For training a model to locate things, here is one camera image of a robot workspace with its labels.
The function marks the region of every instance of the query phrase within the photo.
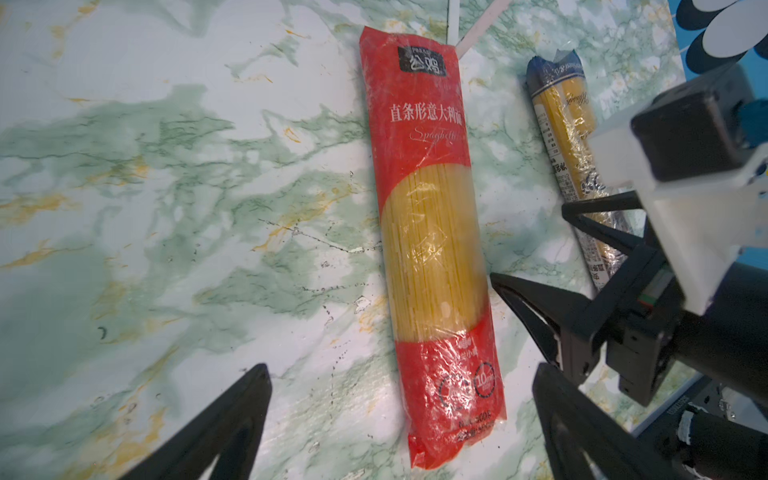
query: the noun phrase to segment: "green marble pattern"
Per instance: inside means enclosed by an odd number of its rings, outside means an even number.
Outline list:
[[[462,34],[489,2],[462,0]],[[243,371],[254,478],[547,478],[541,357],[492,294],[509,420],[411,472],[357,43],[447,2],[0,4],[0,478],[117,478]],[[523,84],[576,48],[598,117],[684,79],[665,0],[521,0],[461,61],[488,270],[590,291]],[[676,367],[657,401],[690,375]],[[588,395],[646,409],[599,368]]]

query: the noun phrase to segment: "nutrition label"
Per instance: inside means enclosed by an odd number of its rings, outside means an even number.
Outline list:
[[[541,136],[544,138],[544,144],[547,147],[549,161],[554,170],[554,177],[558,179],[560,192],[562,192],[566,202],[578,201],[579,197],[576,193],[576,186],[574,185],[571,172],[568,171],[565,158],[558,145],[558,139],[555,137],[554,131],[552,130],[549,116],[547,116],[547,110],[542,104],[534,104],[533,108],[536,113],[538,126],[541,129]],[[576,237],[581,245],[581,252],[584,254],[584,259],[587,261],[587,268],[589,269],[589,274],[592,277],[595,286],[598,289],[603,288],[603,286],[608,283],[608,271],[605,269],[605,263],[600,255],[600,250],[598,250],[598,241],[580,230],[576,230]]]

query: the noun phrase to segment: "white stripe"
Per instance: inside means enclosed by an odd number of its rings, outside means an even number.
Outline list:
[[[458,43],[459,0],[448,1],[448,45]]]
[[[480,37],[482,37],[482,34],[488,30],[488,27],[493,25],[493,22],[496,21],[499,15],[504,13],[504,10],[506,10],[511,3],[512,0],[494,0],[493,3],[485,9],[485,12],[480,15],[480,18],[478,18],[478,21],[475,22],[472,28],[469,29],[467,35],[465,35],[458,45],[456,45],[456,55],[458,55],[459,58],[463,57],[464,54],[477,43]]]

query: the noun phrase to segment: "spaghetti package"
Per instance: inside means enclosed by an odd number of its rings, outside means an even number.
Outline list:
[[[411,466],[437,468],[505,419],[452,46],[360,37]]]
[[[576,52],[567,53],[559,61],[533,57],[528,63],[527,77],[541,136],[565,201],[611,194],[600,180],[586,142],[596,122],[581,59]],[[590,214],[589,217],[609,227],[629,231],[622,212]],[[624,255],[580,230],[576,230],[576,235],[594,285],[601,289],[619,269]]]

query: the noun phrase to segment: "red spaghetti package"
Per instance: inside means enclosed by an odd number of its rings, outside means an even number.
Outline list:
[[[372,28],[360,55],[411,466],[438,468],[506,419],[458,59]]]

